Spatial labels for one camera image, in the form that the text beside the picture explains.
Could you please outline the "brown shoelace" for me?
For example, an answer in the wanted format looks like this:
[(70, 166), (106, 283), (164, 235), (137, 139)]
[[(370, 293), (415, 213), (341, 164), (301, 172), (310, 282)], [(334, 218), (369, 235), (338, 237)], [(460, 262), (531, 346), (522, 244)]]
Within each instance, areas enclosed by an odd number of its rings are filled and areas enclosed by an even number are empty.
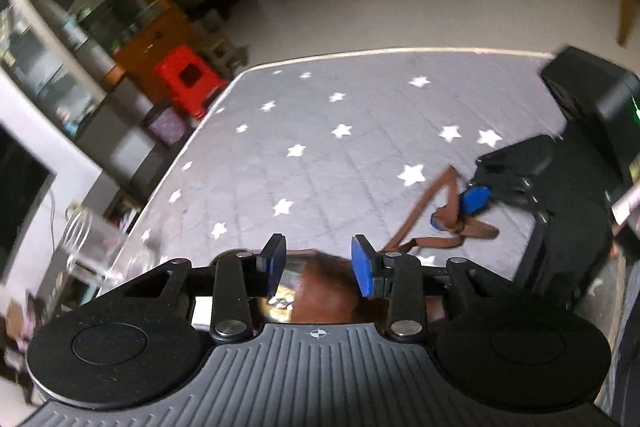
[[(446, 204), (431, 215), (431, 226), (447, 236), (421, 236), (408, 239), (409, 233), (424, 215), (435, 196), (447, 193)], [(408, 254), (413, 248), (451, 249), (461, 246), (465, 239), (496, 239), (499, 230), (475, 217), (489, 205), (491, 189), (487, 186), (471, 186), (460, 191), (458, 172), (447, 167), (422, 193), (408, 218), (395, 235), (382, 248), (383, 254)]]

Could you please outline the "brown leather shoe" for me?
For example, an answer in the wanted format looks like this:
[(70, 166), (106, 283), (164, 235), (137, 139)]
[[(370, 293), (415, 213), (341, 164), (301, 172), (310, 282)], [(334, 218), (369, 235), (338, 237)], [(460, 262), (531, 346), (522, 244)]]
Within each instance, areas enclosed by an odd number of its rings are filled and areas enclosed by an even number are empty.
[[(191, 269), (186, 276), (181, 292), (186, 299), (187, 317), (192, 317), (195, 306), (204, 298), (212, 300), (213, 308), (215, 259), (206, 267)], [(437, 320), (445, 316), (442, 304), (444, 286), (438, 279), (444, 271), (425, 268), (422, 265), (422, 274), (427, 325), (430, 315), (434, 315)], [(279, 321), (277, 317), (267, 313), (264, 306), (275, 305), (280, 301), (278, 291), (281, 287), (287, 289), (293, 296), (290, 303), (288, 301), (283, 303), (285, 309), (290, 312), (285, 320), (288, 323), (307, 325), (371, 323), (385, 335), (388, 304), (383, 299), (369, 299), (361, 295), (352, 271), (352, 260), (314, 249), (304, 249), (303, 251), (286, 250), (285, 268), (276, 293), (271, 298), (259, 298), (254, 301), (256, 312), (254, 336), (267, 323)], [(212, 319), (212, 308), (209, 311), (208, 330)]]

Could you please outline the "purple patterned bin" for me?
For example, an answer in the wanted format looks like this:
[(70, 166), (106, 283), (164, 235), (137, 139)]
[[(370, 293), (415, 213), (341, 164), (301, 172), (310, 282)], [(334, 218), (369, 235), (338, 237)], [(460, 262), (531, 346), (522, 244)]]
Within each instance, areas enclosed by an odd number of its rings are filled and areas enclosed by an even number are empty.
[(192, 131), (190, 124), (167, 104), (154, 106), (144, 117), (143, 126), (167, 147), (176, 145)]

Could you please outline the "clear glass mug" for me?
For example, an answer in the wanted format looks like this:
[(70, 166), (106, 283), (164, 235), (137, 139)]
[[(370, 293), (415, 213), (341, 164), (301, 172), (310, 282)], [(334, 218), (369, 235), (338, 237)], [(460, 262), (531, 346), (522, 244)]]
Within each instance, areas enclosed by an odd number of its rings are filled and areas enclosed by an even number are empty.
[(144, 245), (127, 251), (128, 236), (84, 206), (70, 210), (62, 235), (66, 270), (101, 287), (117, 286), (153, 268)]

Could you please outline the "red plastic stool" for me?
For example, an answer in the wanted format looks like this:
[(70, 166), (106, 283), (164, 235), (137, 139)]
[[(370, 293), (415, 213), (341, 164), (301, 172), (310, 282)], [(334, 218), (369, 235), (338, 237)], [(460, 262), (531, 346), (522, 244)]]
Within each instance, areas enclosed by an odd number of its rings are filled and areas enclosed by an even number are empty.
[(197, 120), (206, 116), (207, 102), (229, 84), (188, 46), (172, 49), (154, 66), (154, 74), (162, 80), (171, 103)]

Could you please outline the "small wooden stool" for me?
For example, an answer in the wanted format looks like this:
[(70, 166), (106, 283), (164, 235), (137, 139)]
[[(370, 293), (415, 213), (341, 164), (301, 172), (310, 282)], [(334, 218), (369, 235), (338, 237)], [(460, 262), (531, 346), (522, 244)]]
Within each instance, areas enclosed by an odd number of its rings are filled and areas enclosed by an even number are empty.
[(236, 70), (248, 63), (247, 47), (235, 46), (230, 38), (221, 31), (201, 38), (196, 52), (204, 57), (225, 80), (232, 80)]

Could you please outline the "black flat television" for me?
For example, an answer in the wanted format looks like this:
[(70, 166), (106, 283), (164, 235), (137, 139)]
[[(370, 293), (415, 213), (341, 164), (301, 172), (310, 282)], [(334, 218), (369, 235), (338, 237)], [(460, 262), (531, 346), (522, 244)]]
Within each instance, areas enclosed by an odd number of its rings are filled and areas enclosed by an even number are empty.
[(4, 279), (54, 176), (5, 127), (1, 127), (0, 153), (0, 247)]

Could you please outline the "glass display cabinet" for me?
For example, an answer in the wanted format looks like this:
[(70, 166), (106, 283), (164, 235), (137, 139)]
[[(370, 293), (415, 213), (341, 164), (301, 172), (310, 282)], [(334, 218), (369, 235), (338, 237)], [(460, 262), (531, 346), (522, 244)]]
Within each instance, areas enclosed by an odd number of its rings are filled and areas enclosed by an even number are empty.
[(116, 64), (47, 0), (1, 0), (1, 67), (55, 128), (120, 185), (149, 190), (163, 158), (118, 90)]

